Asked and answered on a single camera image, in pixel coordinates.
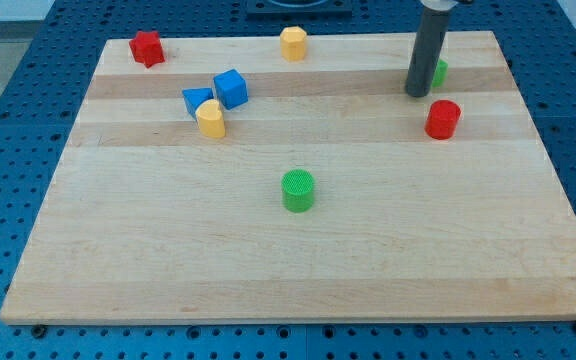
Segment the silver tool flange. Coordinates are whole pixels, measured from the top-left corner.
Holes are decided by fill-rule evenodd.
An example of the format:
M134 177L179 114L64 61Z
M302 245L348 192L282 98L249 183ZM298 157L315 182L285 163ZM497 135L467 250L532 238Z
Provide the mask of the silver tool flange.
M422 5L433 11L451 11L459 4L471 5L474 0L420 0Z

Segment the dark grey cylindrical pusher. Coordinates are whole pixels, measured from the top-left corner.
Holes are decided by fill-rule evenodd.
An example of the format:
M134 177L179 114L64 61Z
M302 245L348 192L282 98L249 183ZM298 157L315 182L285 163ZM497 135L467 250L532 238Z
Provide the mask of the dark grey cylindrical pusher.
M405 91L415 98L429 94L448 29L450 10L424 7L416 32Z

